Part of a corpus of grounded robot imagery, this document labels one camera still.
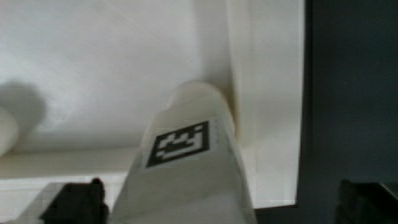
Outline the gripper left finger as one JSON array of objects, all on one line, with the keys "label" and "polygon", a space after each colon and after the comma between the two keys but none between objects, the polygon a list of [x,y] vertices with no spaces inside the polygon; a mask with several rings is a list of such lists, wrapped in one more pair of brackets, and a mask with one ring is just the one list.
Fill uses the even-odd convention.
[{"label": "gripper left finger", "polygon": [[39,216],[42,224],[106,224],[108,215],[101,179],[67,183]]}]

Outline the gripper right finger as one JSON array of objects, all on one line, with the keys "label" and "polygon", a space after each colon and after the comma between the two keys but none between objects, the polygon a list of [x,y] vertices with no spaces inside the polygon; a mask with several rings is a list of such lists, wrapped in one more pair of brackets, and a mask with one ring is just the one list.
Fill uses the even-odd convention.
[{"label": "gripper right finger", "polygon": [[341,181],[334,224],[398,224],[398,182]]}]

